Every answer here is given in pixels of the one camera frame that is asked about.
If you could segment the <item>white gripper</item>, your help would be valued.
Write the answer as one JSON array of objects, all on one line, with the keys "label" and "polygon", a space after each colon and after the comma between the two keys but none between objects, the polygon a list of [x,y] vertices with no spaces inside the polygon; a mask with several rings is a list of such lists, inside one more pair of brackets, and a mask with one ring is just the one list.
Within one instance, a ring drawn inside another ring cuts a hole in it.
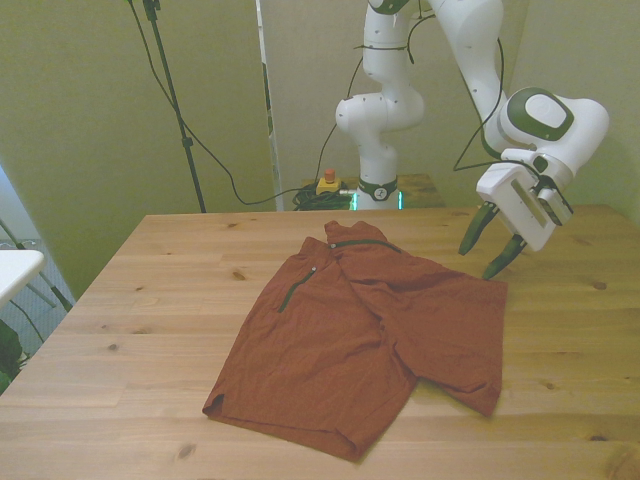
[{"label": "white gripper", "polygon": [[526,243],[532,250],[541,250],[552,235],[556,225],[534,194],[536,184],[537,179],[524,165],[514,163],[493,164],[478,180],[476,191],[489,202],[484,202],[474,215],[458,253],[469,253],[498,213],[514,233],[504,250],[489,263],[483,279],[490,280],[503,271],[518,257]]}]

